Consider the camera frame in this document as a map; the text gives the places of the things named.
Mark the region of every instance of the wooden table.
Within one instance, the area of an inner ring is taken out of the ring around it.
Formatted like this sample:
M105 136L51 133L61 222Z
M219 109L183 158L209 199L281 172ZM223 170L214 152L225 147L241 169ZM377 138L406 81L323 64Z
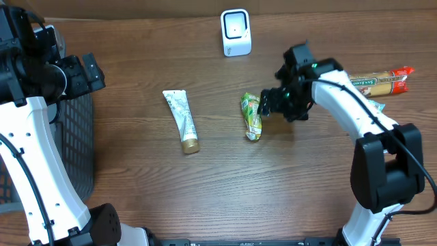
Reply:
M252 53L224 58L218 17L55 23L68 53L93 52L107 88L96 106L96 186L89 207L112 203L124 223L161 238L296 239L334 236L355 205L354 146L319 106L307 122L263 122L259 142L244 132L240 97L276 87L282 53L310 41L318 59L348 72L409 65L410 91L377 98L400 124L423 135L437 177L437 10L252 16ZM184 89L201 151L183 155L163 90ZM407 205L428 207L427 185ZM437 243L437 213L399 216L385 236ZM0 244L29 242L23 213L0 216Z

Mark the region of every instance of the spaghetti package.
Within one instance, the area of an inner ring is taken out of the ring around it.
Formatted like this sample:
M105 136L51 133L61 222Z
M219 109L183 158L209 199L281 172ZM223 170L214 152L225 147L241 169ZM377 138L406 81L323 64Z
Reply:
M403 68L368 74L349 75L352 84L366 97L399 94L408 91L406 79L414 68Z

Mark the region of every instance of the cream tube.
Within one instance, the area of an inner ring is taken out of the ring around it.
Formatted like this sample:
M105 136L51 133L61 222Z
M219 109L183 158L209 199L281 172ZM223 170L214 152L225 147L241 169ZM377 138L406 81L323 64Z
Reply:
M199 151L196 128L193 117L191 117L186 92L184 90L171 90L163 91L163 94L178 125L184 153L191 154Z

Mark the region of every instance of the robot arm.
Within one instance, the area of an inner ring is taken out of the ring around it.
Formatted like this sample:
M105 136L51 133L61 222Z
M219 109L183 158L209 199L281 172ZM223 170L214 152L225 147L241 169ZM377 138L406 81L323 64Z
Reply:
M31 244L148 246L146 231L121 224L112 205L84 205L49 129L47 105L105 87L94 56L84 55L82 66L78 57L61 55L55 28L34 33L20 8L0 6L0 26L0 154L23 203Z
M284 60L275 75L281 80L281 87L263 90L260 113L279 112L292 122L308 120L313 103L329 110L355 144L350 182L358 201L335 245L378 244L382 232L377 237L375 234L386 214L400 210L424 186L424 175L385 130L393 132L422 163L420 132L412 124L399 126L377 111L334 59L316 62L306 44L292 47L284 53ZM363 106L386 129L375 124ZM386 163L385 152L396 154L396 159Z

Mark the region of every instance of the black mesh basket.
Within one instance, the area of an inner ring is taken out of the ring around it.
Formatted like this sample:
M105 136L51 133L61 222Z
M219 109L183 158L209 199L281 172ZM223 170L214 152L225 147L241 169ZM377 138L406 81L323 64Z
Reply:
M56 105L48 108L48 118L53 119ZM61 114L50 125L56 148L71 180L74 190L84 201L94 188L94 108L91 95L61 101ZM20 198L0 159L0 213L23 210Z

